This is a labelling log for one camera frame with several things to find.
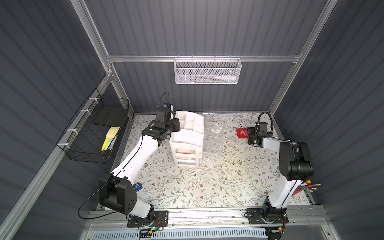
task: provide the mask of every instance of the cable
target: cable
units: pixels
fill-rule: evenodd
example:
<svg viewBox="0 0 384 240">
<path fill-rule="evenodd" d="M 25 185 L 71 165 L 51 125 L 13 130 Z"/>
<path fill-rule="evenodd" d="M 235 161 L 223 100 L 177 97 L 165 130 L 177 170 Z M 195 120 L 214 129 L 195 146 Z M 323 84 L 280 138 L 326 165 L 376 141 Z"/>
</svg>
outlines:
<svg viewBox="0 0 384 240">
<path fill-rule="evenodd" d="M 158 218 L 157 220 L 159 221 L 159 225 L 157 226 L 156 231 L 157 231 L 157 230 L 159 229 L 159 227 L 160 227 L 160 219 Z"/>
<path fill-rule="evenodd" d="M 150 228 L 139 230 L 139 237 L 141 237 L 141 236 L 143 236 L 143 237 L 152 237 L 152 234 L 149 233 L 150 230 L 151 230 Z"/>
<path fill-rule="evenodd" d="M 111 180 L 109 180 L 106 184 L 104 184 L 104 186 L 102 186 L 99 190 L 97 190 L 94 194 L 92 194 L 90 197 L 88 197 L 88 199 L 87 200 L 85 200 L 85 202 L 83 202 L 83 204 L 81 204 L 80 205 L 80 207 L 79 207 L 79 210 L 77 211 L 77 215 L 79 216 L 79 218 L 81 218 L 81 219 L 95 219 L 95 218 L 100 218 L 100 217 L 104 217 L 104 216 L 106 216 L 106 215 L 109 215 L 109 214 L 114 214 L 114 213 L 116 213 L 116 212 L 110 212 L 110 213 L 108 213 L 108 214 L 104 214 L 104 215 L 102 215 L 102 216 L 98 216 L 98 217 L 90 217 L 90 218 L 87 218 L 87 217 L 82 217 L 82 216 L 80 216 L 80 209 L 81 209 L 81 207 L 91 198 L 91 197 L 93 197 L 96 193 L 98 193 L 101 189 L 103 189 L 105 186 L 107 186 L 110 182 L 114 182 L 115 181 L 115 178 L 112 178 Z"/>
<path fill-rule="evenodd" d="M 159 107 L 160 100 L 161 100 L 161 98 L 164 96 L 165 93 L 168 93 L 168 103 L 169 103 L 169 92 L 165 91 L 165 92 L 163 93 L 163 95 L 161 95 L 159 101 L 157 102 L 156 109 Z"/>
<path fill-rule="evenodd" d="M 243 216 L 249 219 L 250 217 L 253 217 L 254 214 L 259 214 L 262 210 L 263 209 L 260 208 L 260 210 L 258 212 L 254 212 L 254 213 L 246 212 L 246 213 L 243 214 Z"/>
<path fill-rule="evenodd" d="M 280 235 L 280 238 L 283 236 L 283 233 L 285 232 L 285 219 L 284 219 L 284 216 L 283 216 L 283 219 L 279 218 L 280 221 L 283 223 L 283 229 L 281 230 L 281 235 Z"/>
<path fill-rule="evenodd" d="M 270 126 L 271 126 L 271 131 L 268 133 L 268 137 L 271 137 L 272 134 L 273 134 L 273 121 L 272 121 L 272 116 L 271 116 L 271 114 L 270 114 L 269 112 L 262 112 L 262 113 L 260 113 L 259 117 L 257 118 L 257 128 L 256 128 L 256 131 L 255 131 L 255 135 L 254 135 L 254 137 L 256 137 L 256 134 L 259 132 L 260 118 L 261 118 L 262 115 L 264 115 L 264 114 L 267 114 L 267 115 L 269 116 L 270 121 L 271 121 L 271 124 L 270 124 Z"/>
<path fill-rule="evenodd" d="M 164 221 L 163 221 L 163 219 L 162 219 L 162 218 L 161 218 L 160 220 L 161 220 L 161 222 L 162 222 L 162 224 L 163 224 L 163 229 L 164 229 Z"/>
<path fill-rule="evenodd" d="M 144 136 L 141 137 L 140 147 L 141 147 L 141 145 L 143 144 L 143 137 L 144 137 Z M 137 153 L 139 150 L 140 150 L 140 148 L 135 152 L 135 154 L 134 154 L 134 155 L 131 157 L 131 159 L 124 165 L 124 167 L 123 167 L 122 169 L 124 169 L 124 168 L 128 165 L 128 163 L 132 160 L 132 158 L 136 155 L 136 153 Z"/>
</svg>

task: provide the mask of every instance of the red card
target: red card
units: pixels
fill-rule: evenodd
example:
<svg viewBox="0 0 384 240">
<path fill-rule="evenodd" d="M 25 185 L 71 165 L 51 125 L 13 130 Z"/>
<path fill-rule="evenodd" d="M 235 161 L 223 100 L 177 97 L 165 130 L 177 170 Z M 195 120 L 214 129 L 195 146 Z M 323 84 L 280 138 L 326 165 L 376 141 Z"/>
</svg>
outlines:
<svg viewBox="0 0 384 240">
<path fill-rule="evenodd" d="M 248 138 L 248 130 L 246 128 L 237 128 L 237 138 Z"/>
</svg>

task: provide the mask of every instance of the clear acrylic organizer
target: clear acrylic organizer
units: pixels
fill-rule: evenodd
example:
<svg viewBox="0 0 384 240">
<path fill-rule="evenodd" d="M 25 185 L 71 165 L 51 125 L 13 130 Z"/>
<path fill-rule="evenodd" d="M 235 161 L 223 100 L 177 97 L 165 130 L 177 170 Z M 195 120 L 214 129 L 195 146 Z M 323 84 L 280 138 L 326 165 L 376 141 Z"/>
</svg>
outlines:
<svg viewBox="0 0 384 240">
<path fill-rule="evenodd" d="M 223 124 L 206 122 L 204 124 L 203 162 L 219 161 L 224 144 Z"/>
</svg>

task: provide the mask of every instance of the yellow highlighter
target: yellow highlighter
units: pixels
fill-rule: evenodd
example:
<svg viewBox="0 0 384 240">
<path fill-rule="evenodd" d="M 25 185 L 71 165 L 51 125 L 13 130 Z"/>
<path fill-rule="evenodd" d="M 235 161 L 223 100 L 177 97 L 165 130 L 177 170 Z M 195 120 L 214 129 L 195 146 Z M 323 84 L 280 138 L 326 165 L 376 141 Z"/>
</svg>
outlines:
<svg viewBox="0 0 384 240">
<path fill-rule="evenodd" d="M 105 146 L 107 146 L 107 143 L 108 143 L 108 140 L 109 140 L 109 137 L 107 137 L 103 143 L 103 148 L 101 149 L 101 151 L 104 151 L 104 148 Z"/>
</svg>

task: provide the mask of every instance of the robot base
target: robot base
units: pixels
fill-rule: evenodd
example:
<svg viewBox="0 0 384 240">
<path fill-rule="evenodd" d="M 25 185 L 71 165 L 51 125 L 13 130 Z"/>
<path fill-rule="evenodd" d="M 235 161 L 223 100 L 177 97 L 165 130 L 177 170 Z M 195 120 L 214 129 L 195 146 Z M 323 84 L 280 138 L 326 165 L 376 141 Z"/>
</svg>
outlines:
<svg viewBox="0 0 384 240">
<path fill-rule="evenodd" d="M 153 222 L 148 226 L 145 224 L 141 218 L 133 215 L 129 215 L 127 227 L 140 227 L 140 228 L 149 228 L 149 227 L 158 227 L 160 220 L 160 227 L 166 227 L 168 225 L 168 211 L 154 211 Z"/>
<path fill-rule="evenodd" d="M 282 223 L 280 218 L 288 223 L 288 217 L 285 214 L 287 209 L 277 209 L 272 207 L 267 197 L 263 206 L 260 208 L 246 209 L 249 224 L 264 224 L 264 223 Z"/>
</svg>

